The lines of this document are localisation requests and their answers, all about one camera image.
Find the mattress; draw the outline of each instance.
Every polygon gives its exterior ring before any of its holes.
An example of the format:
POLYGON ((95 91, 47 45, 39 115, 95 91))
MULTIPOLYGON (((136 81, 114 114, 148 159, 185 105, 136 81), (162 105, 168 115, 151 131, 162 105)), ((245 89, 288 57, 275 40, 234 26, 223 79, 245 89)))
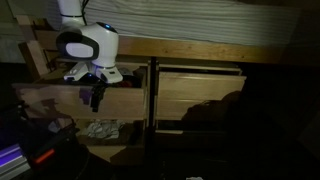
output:
MULTIPOLYGON (((60 26, 56 0, 47 19, 60 26)), ((256 6, 233 0, 90 0, 88 24, 105 22, 120 35, 200 40, 253 46, 285 46, 300 10, 256 6)))

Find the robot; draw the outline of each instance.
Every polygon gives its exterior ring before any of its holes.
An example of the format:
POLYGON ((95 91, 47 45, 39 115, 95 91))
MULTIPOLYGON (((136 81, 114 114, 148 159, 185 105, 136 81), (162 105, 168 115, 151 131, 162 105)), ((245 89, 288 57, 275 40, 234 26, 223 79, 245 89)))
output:
POLYGON ((63 57, 80 61, 64 79, 79 81, 89 74, 107 84, 122 81, 123 77, 115 66, 119 41, 117 31, 101 22, 86 25, 79 0, 58 0, 58 4, 62 17, 60 34, 56 39, 58 51, 63 57))

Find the wooden board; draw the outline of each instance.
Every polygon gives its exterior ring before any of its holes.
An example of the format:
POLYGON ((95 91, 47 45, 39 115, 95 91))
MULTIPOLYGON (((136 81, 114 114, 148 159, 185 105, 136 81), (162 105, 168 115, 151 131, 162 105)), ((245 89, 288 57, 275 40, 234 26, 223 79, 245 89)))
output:
POLYGON ((246 77, 160 72, 158 120, 181 120, 188 109, 207 100, 222 100, 241 91, 246 77))
POLYGON ((241 91, 244 76, 160 72, 159 100, 222 100, 241 91))
POLYGON ((165 100, 158 99, 157 104, 157 120, 181 120, 187 113, 188 108, 200 104, 201 100, 165 100))
POLYGON ((144 90, 107 88, 99 112, 90 108, 90 86, 14 84, 30 118, 144 119, 144 90))
MULTIPOLYGON (((35 31, 44 49, 56 50, 55 31, 35 31)), ((120 36, 120 55, 204 59, 232 62, 277 63, 283 48, 254 47, 201 41, 120 36)))

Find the wooden drawer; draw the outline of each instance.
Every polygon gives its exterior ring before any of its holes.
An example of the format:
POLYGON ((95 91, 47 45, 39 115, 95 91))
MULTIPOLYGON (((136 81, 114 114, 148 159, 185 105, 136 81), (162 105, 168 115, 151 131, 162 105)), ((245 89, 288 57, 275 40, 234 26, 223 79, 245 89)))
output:
POLYGON ((132 119, 144 118, 143 88, 107 88, 97 113, 90 107, 91 86, 14 84, 31 118, 132 119))
POLYGON ((84 128, 90 124, 88 119, 76 120, 77 128, 80 129, 77 134, 80 144, 87 146, 92 154, 110 162, 112 165, 141 165, 144 156, 143 147, 143 121, 126 122, 120 130, 118 139, 104 140, 90 138, 82 134, 84 128), (132 135, 135 133, 135 139, 132 141, 132 135))
POLYGON ((246 77, 160 72, 157 119, 180 120, 189 107, 241 91, 246 77))

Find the wooden panel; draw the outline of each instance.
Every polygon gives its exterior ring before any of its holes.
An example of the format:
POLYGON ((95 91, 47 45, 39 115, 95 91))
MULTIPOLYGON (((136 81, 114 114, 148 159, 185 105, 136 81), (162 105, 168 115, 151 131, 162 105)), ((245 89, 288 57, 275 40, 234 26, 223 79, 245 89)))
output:
POLYGON ((107 88, 99 112, 90 108, 90 86, 14 84, 16 93, 30 107, 31 118, 124 119, 144 117, 144 90, 107 88))
POLYGON ((48 74, 50 70, 47 67, 46 57, 39 42, 31 40, 27 43, 27 46, 39 75, 48 74))
POLYGON ((33 81, 38 80, 40 78, 39 72, 37 71, 37 67, 35 62, 33 61, 32 55, 29 51, 27 43, 20 43, 18 44, 20 52, 27 64, 29 72, 32 75, 33 81))
MULTIPOLYGON (((36 31, 42 47, 56 50, 55 31, 36 31)), ((120 36, 119 55, 155 56, 230 62, 319 66, 319 51, 308 48, 256 47, 203 41, 167 40, 120 36)))
POLYGON ((306 10, 318 10, 320 8, 319 0, 239 0, 240 2, 255 4, 255 5, 270 5, 270 6, 283 6, 295 7, 306 10))
POLYGON ((159 98, 157 105, 157 120, 181 120, 188 108, 200 104, 201 100, 163 100, 159 98))
POLYGON ((160 72, 159 100, 222 100, 241 91, 246 77, 160 72))

